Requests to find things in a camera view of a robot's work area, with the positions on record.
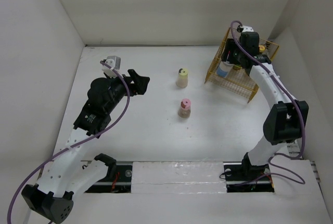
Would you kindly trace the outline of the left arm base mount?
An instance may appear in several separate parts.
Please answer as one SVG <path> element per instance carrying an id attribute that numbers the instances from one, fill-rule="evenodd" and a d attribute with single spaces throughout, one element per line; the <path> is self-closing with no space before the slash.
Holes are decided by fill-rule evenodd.
<path id="1" fill-rule="evenodd" d="M 94 183 L 86 193 L 130 193 L 133 164 L 119 163 L 110 175 Z"/>

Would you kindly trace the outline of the ketchup bottle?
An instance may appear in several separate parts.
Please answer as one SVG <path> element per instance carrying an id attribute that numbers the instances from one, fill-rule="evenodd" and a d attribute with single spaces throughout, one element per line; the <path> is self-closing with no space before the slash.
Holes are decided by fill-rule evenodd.
<path id="1" fill-rule="evenodd" d="M 266 47 L 264 45 L 259 45 L 259 52 L 260 53 L 264 53 L 265 50 L 266 50 Z"/>

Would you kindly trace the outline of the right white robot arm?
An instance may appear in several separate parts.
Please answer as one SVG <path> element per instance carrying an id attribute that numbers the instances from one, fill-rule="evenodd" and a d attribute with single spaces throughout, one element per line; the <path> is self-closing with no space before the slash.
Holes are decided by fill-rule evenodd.
<path id="1" fill-rule="evenodd" d="M 270 112 L 263 124 L 263 137 L 247 152 L 240 165 L 225 167 L 227 181 L 250 184 L 263 178 L 274 156 L 297 139 L 305 139 L 305 124 L 309 112 L 306 101 L 291 95 L 275 73 L 272 61 L 260 51 L 260 38 L 254 31 L 231 32 L 222 54 L 222 64 L 241 66 L 262 91 Z"/>

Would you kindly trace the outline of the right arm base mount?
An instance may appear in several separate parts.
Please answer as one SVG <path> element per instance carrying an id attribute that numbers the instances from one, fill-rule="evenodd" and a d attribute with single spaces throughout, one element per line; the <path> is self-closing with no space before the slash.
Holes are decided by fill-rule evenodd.
<path id="1" fill-rule="evenodd" d="M 267 173 L 270 173 L 268 165 L 245 172 L 241 164 L 226 164 L 220 179 L 225 181 L 227 193 L 273 193 L 273 180 Z"/>

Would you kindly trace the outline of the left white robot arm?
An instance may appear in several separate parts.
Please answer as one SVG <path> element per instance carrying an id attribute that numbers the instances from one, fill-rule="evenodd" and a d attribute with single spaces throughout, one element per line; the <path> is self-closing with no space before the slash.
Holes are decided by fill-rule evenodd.
<path id="1" fill-rule="evenodd" d="M 115 124 L 110 114 L 123 97 L 143 95 L 149 77 L 128 70 L 129 75 L 105 76 L 91 82 L 87 101 L 73 124 L 62 148 L 51 159 L 52 164 L 34 185 L 24 186 L 21 195 L 31 210 L 52 223 L 62 223 L 73 209 L 74 201 L 100 179 L 116 175 L 116 160 L 99 154 L 83 171 L 76 173 L 87 151 L 103 133 Z"/>

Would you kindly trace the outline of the silver-lid blue-label shaker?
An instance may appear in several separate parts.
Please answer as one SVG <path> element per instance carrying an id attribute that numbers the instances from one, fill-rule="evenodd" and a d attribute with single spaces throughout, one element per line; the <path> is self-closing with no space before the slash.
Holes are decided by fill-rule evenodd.
<path id="1" fill-rule="evenodd" d="M 232 70 L 233 64 L 228 62 L 220 62 L 219 66 L 216 69 L 216 74 L 222 78 L 226 78 L 229 72 Z"/>

